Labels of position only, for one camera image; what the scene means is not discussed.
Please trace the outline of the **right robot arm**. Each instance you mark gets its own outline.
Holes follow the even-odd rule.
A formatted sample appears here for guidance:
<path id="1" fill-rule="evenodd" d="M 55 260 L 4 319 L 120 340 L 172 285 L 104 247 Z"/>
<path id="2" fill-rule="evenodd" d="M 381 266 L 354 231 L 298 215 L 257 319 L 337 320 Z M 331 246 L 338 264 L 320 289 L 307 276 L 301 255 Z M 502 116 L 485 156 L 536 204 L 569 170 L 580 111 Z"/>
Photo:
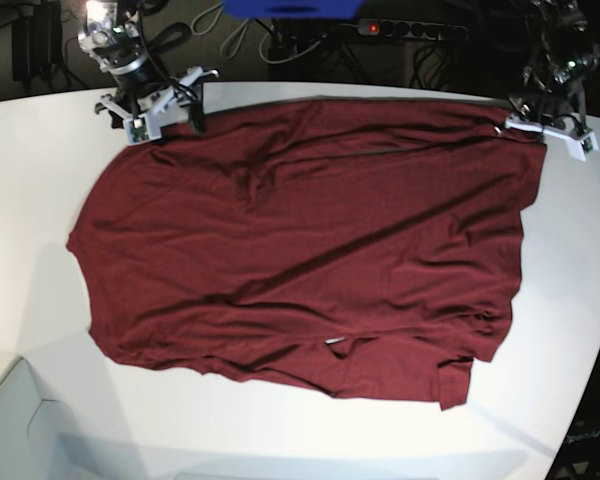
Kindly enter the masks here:
<path id="1" fill-rule="evenodd" d="M 175 22 L 155 37 L 146 36 L 144 20 L 159 13 L 166 1 L 87 1 L 78 32 L 78 46 L 116 83 L 112 94 L 94 107 L 106 112 L 111 127 L 125 132 L 127 143 L 137 145 L 162 138 L 162 129 L 184 111 L 195 134 L 206 130 L 203 81 L 216 77 L 215 69 L 200 66 L 175 76 L 161 56 L 186 44 L 190 27 Z"/>

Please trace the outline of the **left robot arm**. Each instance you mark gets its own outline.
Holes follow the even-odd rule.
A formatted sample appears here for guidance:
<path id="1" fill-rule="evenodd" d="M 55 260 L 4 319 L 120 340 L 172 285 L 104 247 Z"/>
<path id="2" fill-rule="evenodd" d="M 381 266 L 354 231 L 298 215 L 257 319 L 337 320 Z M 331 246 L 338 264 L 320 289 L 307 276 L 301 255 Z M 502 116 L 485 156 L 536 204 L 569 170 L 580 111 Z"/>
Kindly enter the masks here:
<path id="1" fill-rule="evenodd" d="M 509 96 L 503 127 L 562 140 L 573 158 L 585 161 L 599 149 L 587 125 L 584 83 L 599 64 L 600 47 L 576 1 L 531 1 L 525 16 L 531 51 L 524 91 Z"/>

